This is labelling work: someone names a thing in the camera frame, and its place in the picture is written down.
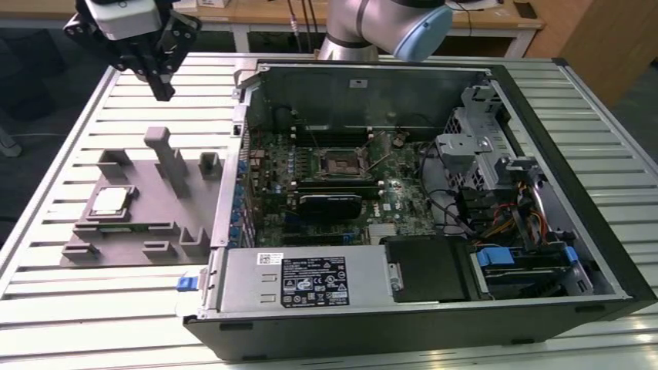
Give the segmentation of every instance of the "white sticker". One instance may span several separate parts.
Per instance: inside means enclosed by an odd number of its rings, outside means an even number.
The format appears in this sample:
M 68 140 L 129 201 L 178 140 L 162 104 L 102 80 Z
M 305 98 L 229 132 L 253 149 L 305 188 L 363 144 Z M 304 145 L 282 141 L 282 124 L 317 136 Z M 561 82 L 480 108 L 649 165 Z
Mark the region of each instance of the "white sticker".
M 280 264 L 280 260 L 282 259 L 282 253 L 258 253 L 256 264 Z

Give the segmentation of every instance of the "black cable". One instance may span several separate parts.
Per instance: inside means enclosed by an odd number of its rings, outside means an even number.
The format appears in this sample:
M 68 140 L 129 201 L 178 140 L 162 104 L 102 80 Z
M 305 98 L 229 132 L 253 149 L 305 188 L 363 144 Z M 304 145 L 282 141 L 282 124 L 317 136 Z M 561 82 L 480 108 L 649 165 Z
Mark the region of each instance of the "black cable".
M 314 19 L 314 9 L 312 7 L 312 0 L 308 0 L 308 10 L 310 10 L 310 17 L 312 17 L 312 27 L 314 29 L 314 34 L 312 37 L 312 44 L 313 46 L 321 46 L 320 42 L 317 42 L 317 38 L 320 37 L 320 33 L 317 32 L 317 20 Z
M 294 35 L 294 39 L 297 40 L 297 51 L 301 54 L 301 40 L 298 39 L 298 29 L 297 29 L 297 17 L 294 15 L 294 11 L 292 10 L 292 2 L 288 0 L 288 11 L 289 11 L 289 23 L 293 25 L 292 32 Z
M 432 199 L 432 197 L 429 197 L 429 195 L 427 193 L 427 189 L 424 188 L 424 181 L 423 181 L 424 163 L 427 162 L 427 157 L 428 157 L 429 150 L 432 149 L 432 147 L 436 147 L 436 143 L 433 141 L 427 146 L 427 149 L 424 150 L 424 154 L 423 154 L 423 159 L 420 160 L 420 171 L 419 171 L 420 192 L 423 193 L 423 196 L 429 200 L 429 202 L 432 203 L 433 207 L 436 207 L 444 214 L 447 214 L 449 216 L 449 218 L 453 220 L 453 222 L 456 222 L 456 224 L 459 225 L 459 227 L 461 227 L 463 232 L 465 234 L 468 234 L 469 236 L 476 236 L 475 231 L 471 230 L 471 228 L 459 219 L 459 217 L 452 212 L 449 212 L 449 210 L 445 207 L 443 207 Z
M 312 53 L 312 44 L 310 44 L 310 25 L 308 24 L 308 13 L 306 13 L 306 2 L 301 0 L 301 10 L 304 12 L 304 23 L 306 24 L 306 50 L 308 53 Z
M 461 4 L 459 4 L 457 2 L 455 2 L 455 4 L 456 4 L 456 5 L 461 8 L 461 10 L 465 12 L 465 17 L 467 17 L 467 19 L 468 19 L 468 37 L 471 37 L 471 36 L 472 36 L 471 12 L 479 12 L 479 11 L 481 11 L 481 10 L 484 10 L 484 9 L 477 9 L 477 10 L 472 11 L 472 10 L 467 10 L 467 9 L 463 7 L 463 5 L 461 5 Z

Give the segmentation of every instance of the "cable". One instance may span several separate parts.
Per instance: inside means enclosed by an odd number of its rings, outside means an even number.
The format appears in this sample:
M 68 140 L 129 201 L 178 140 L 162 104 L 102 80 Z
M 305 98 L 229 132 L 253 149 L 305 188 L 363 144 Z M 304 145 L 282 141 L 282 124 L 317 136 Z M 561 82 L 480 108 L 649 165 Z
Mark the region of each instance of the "cable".
M 437 191 L 441 191 L 443 193 L 445 193 L 445 194 L 451 195 L 452 197 L 456 195 L 456 192 L 455 192 L 453 190 L 451 190 L 451 189 L 435 189 L 435 190 L 429 191 L 429 192 L 427 193 L 427 195 L 432 195 L 432 194 L 433 194 L 435 192 L 437 192 Z
M 310 25 L 308 24 L 306 2 L 304 0 L 301 0 L 301 10 L 304 12 L 304 23 L 306 24 L 306 50 L 308 50 L 308 54 L 310 54 L 312 53 Z
M 455 2 L 455 4 L 461 8 L 461 10 L 465 12 L 465 16 L 467 16 L 467 19 L 468 19 L 468 37 L 472 36 L 472 22 L 471 22 L 471 12 L 480 12 L 481 10 L 484 9 L 477 9 L 477 10 L 467 10 L 461 4 L 459 4 L 457 2 Z
M 313 34 L 313 37 L 312 37 L 312 44 L 313 46 L 314 45 L 320 45 L 320 43 L 314 43 L 317 40 L 317 38 L 320 37 L 320 33 L 317 32 L 317 20 L 314 19 L 314 9 L 312 7 L 312 0 L 308 0 L 308 10 L 310 10 L 310 17 L 312 17 L 312 27 L 314 29 L 314 34 Z
M 292 34 L 294 34 L 294 39 L 297 40 L 297 51 L 301 54 L 301 40 L 298 39 L 298 26 L 297 17 L 294 16 L 294 11 L 292 10 L 292 2 L 288 0 L 288 10 L 289 10 L 289 26 L 292 27 Z
M 423 172 L 424 172 L 424 163 L 427 162 L 427 157 L 429 154 L 429 150 L 432 147 L 436 147 L 436 143 L 433 141 L 429 142 L 429 145 L 427 146 L 427 149 L 424 150 L 423 154 L 423 159 L 420 160 L 420 171 L 419 171 L 419 182 L 420 182 L 420 192 L 423 193 L 423 196 L 429 200 L 429 202 L 433 204 L 433 207 L 436 207 L 444 214 L 449 216 L 449 218 L 456 222 L 459 227 L 461 227 L 463 232 L 469 235 L 469 236 L 476 236 L 475 231 L 471 230 L 471 228 L 465 225 L 465 223 L 459 219 L 459 217 L 448 211 L 445 207 L 443 207 L 433 199 L 429 197 L 427 193 L 427 189 L 424 188 L 424 181 L 423 181 Z

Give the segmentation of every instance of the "warning label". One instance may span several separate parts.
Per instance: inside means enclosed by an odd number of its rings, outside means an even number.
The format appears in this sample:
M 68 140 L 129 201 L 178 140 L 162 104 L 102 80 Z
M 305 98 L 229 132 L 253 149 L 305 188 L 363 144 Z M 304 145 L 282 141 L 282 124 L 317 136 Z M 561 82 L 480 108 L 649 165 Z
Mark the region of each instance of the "warning label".
M 344 257 L 282 259 L 280 277 L 280 304 L 285 308 L 349 304 Z

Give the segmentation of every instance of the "slotted metal surface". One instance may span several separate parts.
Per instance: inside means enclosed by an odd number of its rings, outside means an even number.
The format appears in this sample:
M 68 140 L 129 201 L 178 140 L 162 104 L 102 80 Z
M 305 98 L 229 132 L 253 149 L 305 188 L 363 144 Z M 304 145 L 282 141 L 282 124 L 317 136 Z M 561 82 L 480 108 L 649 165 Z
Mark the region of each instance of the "slotted metal surface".
M 266 58 L 280 55 L 261 55 Z M 2 248 L 0 362 L 2 369 L 165 368 L 655 368 L 658 307 L 612 322 L 583 325 L 535 345 L 404 354 L 222 364 L 176 317 L 177 277 L 198 266 L 70 270 L 58 267 L 90 195 L 104 148 L 153 159 L 148 126 L 172 131 L 184 158 L 225 155 L 233 65 L 253 55 L 197 54 L 173 78 L 169 103 L 150 98 L 130 73 L 108 72 L 44 183 Z M 286 55 L 286 58 L 305 58 Z M 441 59 L 503 63 L 652 287 L 658 286 L 658 180 L 645 155 L 607 112 L 548 60 Z

